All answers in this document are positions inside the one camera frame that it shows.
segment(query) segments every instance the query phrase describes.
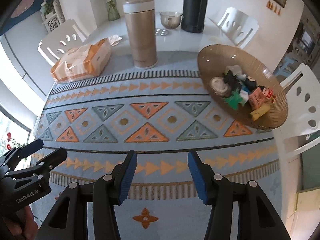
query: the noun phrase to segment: chair backrest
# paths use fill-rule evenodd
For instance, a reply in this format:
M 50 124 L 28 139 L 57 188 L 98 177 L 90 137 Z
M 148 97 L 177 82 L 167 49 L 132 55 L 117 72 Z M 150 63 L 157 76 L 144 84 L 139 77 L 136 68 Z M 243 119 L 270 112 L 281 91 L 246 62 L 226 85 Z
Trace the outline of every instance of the chair backrest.
M 76 21 L 69 19 L 40 41 L 38 51 L 53 66 L 68 49 L 80 47 L 85 38 Z
M 292 87 L 286 94 L 288 118 L 280 127 L 281 133 L 285 137 L 293 137 L 320 130 L 320 83 L 318 79 L 311 69 L 302 63 L 281 82 L 284 89 L 290 85 Z
M 227 8 L 218 27 L 240 49 L 248 44 L 259 29 L 258 22 L 254 18 L 233 7 Z

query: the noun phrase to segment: brown dot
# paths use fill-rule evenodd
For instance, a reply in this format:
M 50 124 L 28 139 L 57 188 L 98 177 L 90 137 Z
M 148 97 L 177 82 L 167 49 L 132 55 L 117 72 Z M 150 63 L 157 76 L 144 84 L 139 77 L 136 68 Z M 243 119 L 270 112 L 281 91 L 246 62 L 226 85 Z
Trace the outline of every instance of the brown dot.
M 89 124 L 89 122 L 88 122 L 88 121 L 84 121 L 84 122 L 82 123 L 82 126 L 83 126 L 83 127 L 87 127 L 87 126 L 88 126 L 88 124 Z
M 177 118 L 175 116 L 169 116 L 168 117 L 168 122 L 169 123 L 175 123 L 177 121 Z
M 121 120 L 120 120 L 120 124 L 121 125 L 127 125 L 128 124 L 128 119 L 126 119 L 126 118 L 122 118 Z
M 221 120 L 221 117 L 218 116 L 217 114 L 215 114 L 215 115 L 213 116 L 213 119 L 214 119 L 215 121 L 219 122 L 219 121 Z

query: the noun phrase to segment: striped border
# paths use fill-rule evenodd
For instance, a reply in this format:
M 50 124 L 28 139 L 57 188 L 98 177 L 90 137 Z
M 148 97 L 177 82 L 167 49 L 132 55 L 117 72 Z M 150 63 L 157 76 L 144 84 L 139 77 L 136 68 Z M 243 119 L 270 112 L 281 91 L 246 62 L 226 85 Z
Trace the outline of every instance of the striped border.
M 241 172 L 224 175 L 227 179 L 237 183 L 247 183 L 249 180 L 259 180 L 280 170 L 279 159 Z M 66 187 L 75 181 L 80 185 L 95 182 L 95 179 L 86 179 L 70 176 L 56 171 L 50 172 L 50 182 Z M 134 200 L 166 200 L 196 197 L 196 188 L 193 181 L 170 183 L 132 183 L 128 199 Z
M 102 76 L 80 80 L 73 83 L 67 83 L 57 88 L 54 88 L 50 92 L 51 95 L 59 94 L 62 92 L 70 91 L 73 89 L 89 87 L 92 85 L 105 84 L 123 80 L 135 80 L 135 79 L 150 79 L 150 78 L 199 78 L 199 71 L 195 70 L 149 70 L 131 73 L 120 73 L 116 75 Z

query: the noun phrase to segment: human hand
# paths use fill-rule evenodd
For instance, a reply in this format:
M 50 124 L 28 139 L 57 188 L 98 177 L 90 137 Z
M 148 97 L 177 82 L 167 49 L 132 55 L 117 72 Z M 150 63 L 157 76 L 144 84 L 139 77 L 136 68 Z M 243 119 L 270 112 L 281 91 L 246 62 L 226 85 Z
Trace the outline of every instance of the human hand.
M 25 212 L 26 224 L 23 230 L 20 227 L 20 225 L 12 222 L 11 220 L 4 218 L 4 222 L 6 223 L 8 229 L 10 230 L 13 236 L 22 235 L 23 233 L 23 235 L 27 240 L 34 240 L 36 237 L 36 234 L 38 233 L 38 225 L 34 221 L 33 213 L 31 211 L 30 206 L 26 206 L 24 208 L 24 212 Z

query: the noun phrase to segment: metal screw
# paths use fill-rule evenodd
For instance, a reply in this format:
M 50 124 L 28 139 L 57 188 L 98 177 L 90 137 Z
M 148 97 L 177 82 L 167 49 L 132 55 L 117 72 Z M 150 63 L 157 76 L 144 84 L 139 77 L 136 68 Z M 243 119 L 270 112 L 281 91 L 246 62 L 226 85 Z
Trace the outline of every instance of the metal screw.
M 250 185 L 251 187 L 257 187 L 258 183 L 256 183 L 254 180 L 250 180 L 250 181 L 249 181 L 249 185 Z
M 223 177 L 222 177 L 221 174 L 214 174 L 213 178 L 214 178 L 215 180 L 222 180 Z
M 109 180 L 112 180 L 112 175 L 111 174 L 107 174 L 107 175 L 104 175 L 103 176 L 103 180 L 105 180 L 105 181 L 109 181 Z
M 78 186 L 78 184 L 76 182 L 71 182 L 69 184 L 69 188 L 76 188 Z

